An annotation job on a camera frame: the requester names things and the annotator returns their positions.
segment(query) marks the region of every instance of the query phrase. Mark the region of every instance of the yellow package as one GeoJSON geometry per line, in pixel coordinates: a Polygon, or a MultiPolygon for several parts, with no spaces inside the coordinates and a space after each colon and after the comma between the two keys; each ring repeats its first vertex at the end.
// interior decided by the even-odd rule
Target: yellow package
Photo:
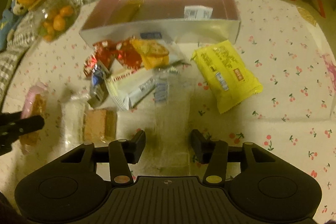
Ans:
{"type": "Polygon", "coordinates": [[[133,38],[130,42],[140,54],[145,69],[169,65],[169,50],[157,40],[133,38]]]}
{"type": "Polygon", "coordinates": [[[192,60],[214,93],[220,113],[263,91],[229,40],[195,50],[192,60]]]}

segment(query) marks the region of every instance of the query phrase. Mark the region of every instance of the red candy wrapper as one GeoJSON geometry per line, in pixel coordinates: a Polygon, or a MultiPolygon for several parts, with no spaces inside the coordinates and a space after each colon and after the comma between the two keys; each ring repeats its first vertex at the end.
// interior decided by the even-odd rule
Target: red candy wrapper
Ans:
{"type": "Polygon", "coordinates": [[[113,50],[116,49],[116,43],[112,40],[98,41],[94,46],[94,53],[91,54],[84,62],[84,74],[86,77],[91,77],[92,69],[95,67],[95,64],[100,61],[107,71],[109,71],[113,60],[113,50]]]}
{"type": "Polygon", "coordinates": [[[116,44],[116,50],[113,51],[115,58],[121,65],[128,69],[140,69],[142,59],[130,42],[130,38],[120,41],[116,44]]]}
{"type": "Polygon", "coordinates": [[[87,78],[92,76],[92,69],[100,61],[104,70],[109,71],[114,58],[126,69],[138,70],[141,67],[142,59],[140,54],[135,50],[130,42],[130,38],[120,42],[112,40],[98,41],[94,46],[94,53],[91,54],[84,62],[84,74],[87,78]]]}

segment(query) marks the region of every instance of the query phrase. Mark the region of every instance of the pink box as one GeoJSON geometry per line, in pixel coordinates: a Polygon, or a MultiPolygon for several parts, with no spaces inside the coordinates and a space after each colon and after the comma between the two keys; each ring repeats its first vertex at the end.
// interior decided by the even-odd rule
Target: pink box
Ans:
{"type": "Polygon", "coordinates": [[[100,0],[82,29],[81,37],[89,46],[102,39],[115,41],[141,33],[160,33],[176,42],[236,42],[240,20],[234,0],[142,0],[130,22],[111,24],[114,13],[128,0],[100,0]],[[212,8],[211,18],[185,19],[184,7],[201,5],[212,8]]]}

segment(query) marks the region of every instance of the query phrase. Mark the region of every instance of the food package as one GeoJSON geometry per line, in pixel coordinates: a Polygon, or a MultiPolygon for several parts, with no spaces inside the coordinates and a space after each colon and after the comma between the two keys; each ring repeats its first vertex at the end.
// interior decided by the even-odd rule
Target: food package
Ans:
{"type": "Polygon", "coordinates": [[[160,151],[156,164],[161,176],[189,175],[189,111],[194,88],[195,79],[176,70],[161,71],[156,77],[155,135],[160,151]]]}
{"type": "Polygon", "coordinates": [[[125,69],[140,69],[141,56],[135,50],[130,42],[130,38],[120,41],[116,44],[116,49],[113,52],[115,58],[125,69]]]}
{"type": "Polygon", "coordinates": [[[108,109],[94,109],[85,112],[84,141],[99,144],[115,141],[117,113],[108,109]]]}
{"type": "Polygon", "coordinates": [[[64,153],[83,143],[84,114],[88,110],[88,93],[73,94],[61,102],[61,133],[64,153]]]}
{"type": "Polygon", "coordinates": [[[130,42],[140,54],[145,69],[171,65],[184,59],[183,54],[174,42],[168,44],[161,39],[146,40],[137,38],[132,38],[130,42]]]}
{"type": "Polygon", "coordinates": [[[263,90],[229,40],[195,50],[192,60],[214,93],[220,113],[263,90]]]}
{"type": "Polygon", "coordinates": [[[155,86],[153,70],[125,70],[105,79],[107,90],[120,110],[129,110],[155,86]]]}
{"type": "MultiPolygon", "coordinates": [[[[48,98],[48,89],[41,83],[37,82],[32,86],[26,95],[26,100],[21,112],[21,119],[31,116],[40,115],[44,117],[46,110],[46,103],[48,98]]],[[[39,131],[24,134],[19,137],[21,143],[21,150],[24,154],[30,152],[32,146],[36,146],[40,139],[39,131]]]]}
{"type": "Polygon", "coordinates": [[[83,142],[93,142],[95,146],[104,146],[114,141],[116,135],[117,113],[113,109],[90,110],[89,94],[74,94],[61,103],[61,133],[64,152],[83,142]]]}
{"type": "Polygon", "coordinates": [[[108,24],[112,25],[132,21],[132,18],[139,11],[142,4],[143,0],[127,0],[125,5],[112,14],[108,24]]]}
{"type": "Polygon", "coordinates": [[[113,50],[116,48],[115,42],[112,40],[98,41],[94,46],[94,53],[92,53],[84,62],[84,74],[87,78],[90,78],[92,75],[92,70],[100,61],[100,66],[102,69],[109,73],[109,69],[113,63],[114,55],[113,50]]]}
{"type": "Polygon", "coordinates": [[[90,84],[90,99],[88,103],[91,107],[99,107],[108,97],[104,78],[106,78],[106,71],[103,69],[104,65],[99,60],[92,70],[91,84],[90,84]]]}

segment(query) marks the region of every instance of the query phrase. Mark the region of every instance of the stuffed toy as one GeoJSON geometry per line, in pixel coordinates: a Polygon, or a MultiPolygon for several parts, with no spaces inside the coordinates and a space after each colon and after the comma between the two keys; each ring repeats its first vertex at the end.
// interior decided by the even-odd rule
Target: stuffed toy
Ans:
{"type": "Polygon", "coordinates": [[[5,9],[0,20],[0,52],[6,50],[7,42],[12,40],[14,31],[26,14],[27,9],[13,0],[11,7],[5,9]]]}

